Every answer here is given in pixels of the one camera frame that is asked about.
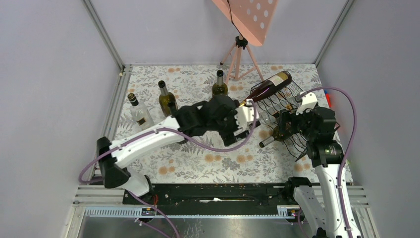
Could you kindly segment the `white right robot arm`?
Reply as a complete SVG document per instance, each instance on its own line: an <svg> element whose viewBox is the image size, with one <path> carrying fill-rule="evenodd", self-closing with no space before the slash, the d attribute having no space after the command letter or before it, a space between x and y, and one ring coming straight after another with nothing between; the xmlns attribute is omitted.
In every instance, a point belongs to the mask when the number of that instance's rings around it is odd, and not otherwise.
<svg viewBox="0 0 420 238"><path fill-rule="evenodd" d="M362 237L348 197L343 148L334 140L335 112L318 106L301 114L281 110L278 126L280 135L300 134L306 140L306 150L299 157L311 160L323 202L316 199L311 182L304 177L289 178L283 198L290 204L298 203L315 238Z"/></svg>

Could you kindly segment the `small dark wine bottle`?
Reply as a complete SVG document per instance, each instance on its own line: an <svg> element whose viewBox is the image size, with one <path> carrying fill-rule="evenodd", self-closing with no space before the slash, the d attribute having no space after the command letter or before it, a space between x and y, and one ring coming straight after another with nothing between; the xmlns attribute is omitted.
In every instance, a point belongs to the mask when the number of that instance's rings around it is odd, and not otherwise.
<svg viewBox="0 0 420 238"><path fill-rule="evenodd" d="M170 109L170 113L172 115L178 111L178 105L175 101L168 102L168 108Z"/></svg>

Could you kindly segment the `green wine bottle grey cap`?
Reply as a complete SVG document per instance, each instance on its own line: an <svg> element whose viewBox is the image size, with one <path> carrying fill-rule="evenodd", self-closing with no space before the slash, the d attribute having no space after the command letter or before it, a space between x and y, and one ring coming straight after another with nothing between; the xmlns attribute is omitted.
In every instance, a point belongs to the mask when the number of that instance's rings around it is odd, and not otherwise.
<svg viewBox="0 0 420 238"><path fill-rule="evenodd" d="M267 147L269 144L275 142L275 141L279 141L279 142L283 142L286 139L288 139L290 137L290 133L286 132L286 131L282 131L279 126L276 126L272 132L272 135L269 136L268 138L264 139L263 141L261 141L259 143L259 146L261 148L265 148Z"/></svg>

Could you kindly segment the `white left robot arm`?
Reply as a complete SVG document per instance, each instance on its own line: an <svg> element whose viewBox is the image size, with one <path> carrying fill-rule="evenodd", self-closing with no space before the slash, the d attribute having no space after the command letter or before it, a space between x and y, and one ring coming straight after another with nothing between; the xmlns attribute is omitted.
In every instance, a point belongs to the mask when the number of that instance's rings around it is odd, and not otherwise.
<svg viewBox="0 0 420 238"><path fill-rule="evenodd" d="M164 146L191 141L207 150L230 152L243 146L251 137L260 115L257 105L247 99L243 105L229 96L218 95L209 101L182 106L162 122L121 140L102 137L97 140L98 163L103 185L122 188L143 204L152 201L154 191L146 175L128 167L140 157ZM216 149L194 139L208 131L221 137L225 148Z"/></svg>

